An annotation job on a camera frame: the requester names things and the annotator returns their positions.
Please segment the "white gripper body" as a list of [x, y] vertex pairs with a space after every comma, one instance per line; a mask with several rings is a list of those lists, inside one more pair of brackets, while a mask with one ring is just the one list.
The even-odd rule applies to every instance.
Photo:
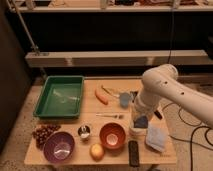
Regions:
[[153, 118], [154, 112], [156, 110], [156, 105], [146, 105], [140, 100], [135, 100], [131, 106], [130, 127], [134, 127], [134, 121], [141, 116], [146, 116], [149, 122]]

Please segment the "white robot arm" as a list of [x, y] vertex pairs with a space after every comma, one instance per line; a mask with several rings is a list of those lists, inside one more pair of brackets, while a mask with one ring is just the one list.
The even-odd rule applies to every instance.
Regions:
[[172, 64], [146, 70], [141, 77], [142, 89], [133, 103], [132, 120], [143, 115], [150, 118], [159, 101], [166, 98], [213, 128], [213, 97], [188, 88], [177, 78], [178, 71]]

